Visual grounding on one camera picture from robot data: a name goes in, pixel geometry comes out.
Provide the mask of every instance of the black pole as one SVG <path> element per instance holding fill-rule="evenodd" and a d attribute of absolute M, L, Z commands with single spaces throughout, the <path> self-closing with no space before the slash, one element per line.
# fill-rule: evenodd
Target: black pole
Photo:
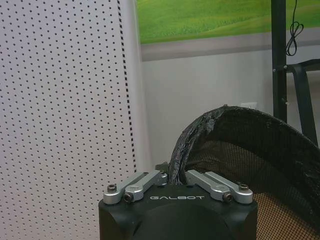
<path fill-rule="evenodd" d="M 271 0 L 273 115 L 287 122 L 286 0 Z"/>

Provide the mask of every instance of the black cable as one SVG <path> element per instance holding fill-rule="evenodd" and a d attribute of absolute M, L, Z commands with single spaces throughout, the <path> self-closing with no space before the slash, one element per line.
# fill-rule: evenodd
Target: black cable
<path fill-rule="evenodd" d="M 298 45 L 297 45 L 297 41 L 296 41 L 296 37 L 302 33 L 302 31 L 304 30 L 305 26 L 303 24 L 301 24 L 298 21 L 295 21 L 295 17 L 296 17 L 296 10 L 297 10 L 297 5 L 298 5 L 298 0 L 295 0 L 295 5 L 294 5 L 294 10 L 293 10 L 293 15 L 292 15 L 292 24 L 290 26 L 290 35 L 291 38 L 288 41 L 288 43 L 285 46 L 285 54 L 287 56 L 294 56 L 297 53 L 298 50 Z M 292 45 L 294 46 L 294 52 L 290 51 L 290 48 L 292 47 Z"/>

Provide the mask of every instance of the wall outlet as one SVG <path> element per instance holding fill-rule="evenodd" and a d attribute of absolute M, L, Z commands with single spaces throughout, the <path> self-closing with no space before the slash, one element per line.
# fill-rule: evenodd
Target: wall outlet
<path fill-rule="evenodd" d="M 257 110 L 258 104 L 257 102 L 245 102 L 245 103 L 241 103 L 240 107 Z"/>

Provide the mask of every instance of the silver metal linkage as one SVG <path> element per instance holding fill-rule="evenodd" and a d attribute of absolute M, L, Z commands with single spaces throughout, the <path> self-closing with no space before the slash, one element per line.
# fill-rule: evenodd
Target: silver metal linkage
<path fill-rule="evenodd" d="M 204 174 L 208 178 L 230 188 L 233 199 L 240 204 L 250 204 L 253 202 L 253 192 L 246 184 L 235 184 L 224 177 L 209 171 Z"/>
<path fill-rule="evenodd" d="M 208 192 L 213 199 L 227 203 L 232 201 L 230 189 L 226 185 L 215 182 L 196 170 L 187 171 L 185 176 L 188 184 L 198 185 Z"/>
<path fill-rule="evenodd" d="M 117 204 L 120 202 L 122 196 L 124 195 L 125 188 L 131 185 L 145 176 L 142 172 L 137 172 L 134 175 L 128 177 L 125 181 L 119 184 L 110 184 L 107 187 L 107 192 L 103 194 L 103 202 L 105 204 Z"/>
<path fill-rule="evenodd" d="M 125 188 L 123 199 L 126 203 L 138 201 L 144 197 L 144 192 L 152 185 L 164 185 L 167 183 L 167 174 L 163 171 L 153 170 L 138 182 Z"/>

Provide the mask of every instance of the bolt head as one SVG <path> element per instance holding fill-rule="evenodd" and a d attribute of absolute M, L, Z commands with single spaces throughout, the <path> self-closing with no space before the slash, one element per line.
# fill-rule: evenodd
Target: bolt head
<path fill-rule="evenodd" d="M 132 203 L 132 201 L 134 200 L 134 196 L 132 195 L 132 193 L 126 192 L 126 193 L 123 195 L 123 200 L 124 200 L 127 204 L 130 204 L 130 203 Z"/>
<path fill-rule="evenodd" d="M 225 193 L 223 196 L 222 196 L 222 199 L 225 203 L 231 203 L 232 201 L 232 195 L 230 192 L 228 193 Z"/>
<path fill-rule="evenodd" d="M 109 184 L 106 188 L 108 193 L 115 193 L 117 191 L 117 185 L 116 184 Z"/>
<path fill-rule="evenodd" d="M 247 184 L 240 183 L 239 184 L 239 190 L 242 191 L 242 192 L 248 191 L 249 190 L 249 186 Z"/>

